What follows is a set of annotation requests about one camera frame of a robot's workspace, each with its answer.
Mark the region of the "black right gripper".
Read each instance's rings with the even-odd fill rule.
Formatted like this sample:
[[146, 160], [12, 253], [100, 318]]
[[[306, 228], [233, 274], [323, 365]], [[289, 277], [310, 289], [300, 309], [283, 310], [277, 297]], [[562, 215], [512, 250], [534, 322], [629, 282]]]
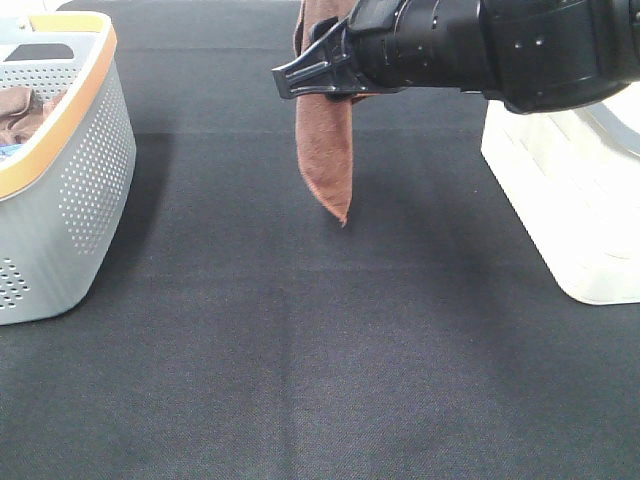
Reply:
[[323, 32], [296, 59], [272, 69], [282, 99], [322, 94], [332, 99], [381, 94], [362, 69], [348, 31], [348, 19], [329, 18], [316, 24], [312, 34]]

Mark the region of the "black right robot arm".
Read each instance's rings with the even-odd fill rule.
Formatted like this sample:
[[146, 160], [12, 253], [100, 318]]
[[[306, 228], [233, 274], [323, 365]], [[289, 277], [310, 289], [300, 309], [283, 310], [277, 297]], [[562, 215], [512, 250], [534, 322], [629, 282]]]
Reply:
[[639, 78], [635, 1], [360, 1], [273, 77], [284, 99], [457, 88], [516, 114], [582, 107]]

